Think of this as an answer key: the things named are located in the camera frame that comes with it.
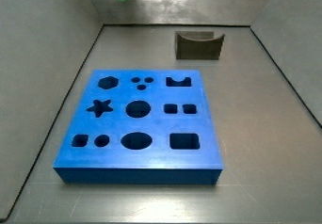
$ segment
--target circular hole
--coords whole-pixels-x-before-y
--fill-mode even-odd
[[[133,101],[125,106],[125,113],[132,118],[144,117],[151,111],[151,106],[145,101]]]
[[[138,77],[133,77],[130,80],[133,83],[137,83],[140,81]]]
[[[145,83],[152,83],[153,82],[153,78],[152,77],[145,77],[144,81],[145,81]]]
[[[109,143],[109,137],[106,135],[101,135],[96,138],[96,146],[104,147]]]
[[[126,134],[121,140],[121,145],[129,150],[141,150],[147,148],[152,143],[152,138],[149,135],[141,132],[134,132]]]
[[[145,90],[145,85],[137,85],[137,90]]]

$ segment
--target rectangular hole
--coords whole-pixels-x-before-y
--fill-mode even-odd
[[[177,105],[176,104],[165,104],[163,106],[163,111],[165,114],[176,114],[177,113]]]
[[[173,150],[197,150],[200,148],[199,136],[188,133],[171,134],[169,147]]]
[[[196,114],[196,105],[193,105],[193,104],[184,104],[183,105],[183,113],[184,114]]]

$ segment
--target star-shaped hole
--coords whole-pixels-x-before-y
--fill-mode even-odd
[[[113,108],[109,107],[110,100],[101,102],[100,100],[93,100],[93,106],[86,109],[88,112],[96,113],[96,118],[101,116],[104,112],[112,112]]]

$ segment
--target dark gray block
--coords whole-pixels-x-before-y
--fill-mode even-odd
[[[213,32],[176,32],[176,59],[217,60],[224,37],[213,38]]]

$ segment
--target blue foam block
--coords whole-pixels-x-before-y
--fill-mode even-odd
[[[223,160],[199,72],[93,71],[53,169],[65,183],[215,184]]]

